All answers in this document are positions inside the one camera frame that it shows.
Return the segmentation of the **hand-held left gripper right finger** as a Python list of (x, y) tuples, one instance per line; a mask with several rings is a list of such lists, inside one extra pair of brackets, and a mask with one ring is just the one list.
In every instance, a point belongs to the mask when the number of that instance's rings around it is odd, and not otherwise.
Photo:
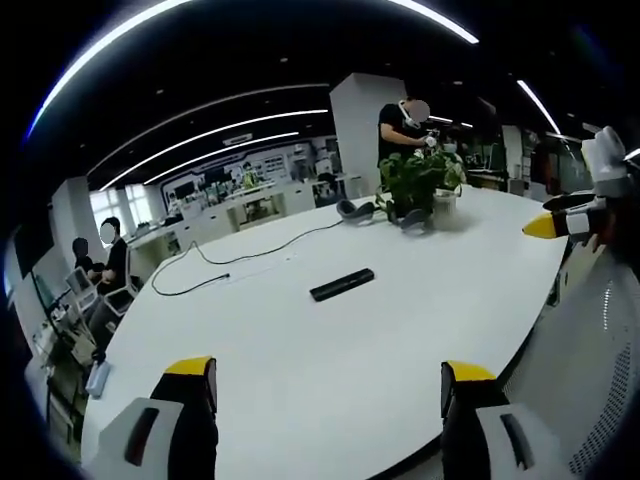
[(462, 361), (441, 364), (440, 437), (446, 479), (564, 479), (560, 444), (495, 375)]

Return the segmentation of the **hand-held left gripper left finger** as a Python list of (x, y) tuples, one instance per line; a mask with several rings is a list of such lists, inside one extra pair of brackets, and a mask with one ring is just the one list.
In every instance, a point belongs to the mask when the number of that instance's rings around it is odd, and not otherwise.
[(181, 360), (168, 367), (148, 397), (138, 397), (98, 437), (99, 479), (213, 479), (216, 360)]

